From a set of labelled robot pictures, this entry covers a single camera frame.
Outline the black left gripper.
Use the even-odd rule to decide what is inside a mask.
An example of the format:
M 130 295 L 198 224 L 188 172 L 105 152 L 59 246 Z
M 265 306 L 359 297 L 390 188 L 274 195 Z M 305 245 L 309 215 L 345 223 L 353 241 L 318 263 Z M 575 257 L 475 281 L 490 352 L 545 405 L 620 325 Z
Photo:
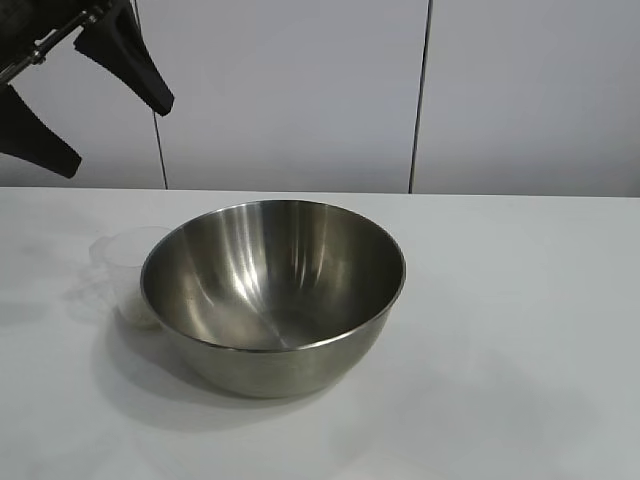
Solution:
M 130 1 L 1 2 L 1 85 L 7 86 L 27 67 L 79 27 L 75 49 L 127 85 L 161 116 L 175 97 L 153 62 Z M 73 178 L 81 156 L 51 131 L 7 86 L 1 91 L 1 152 Z

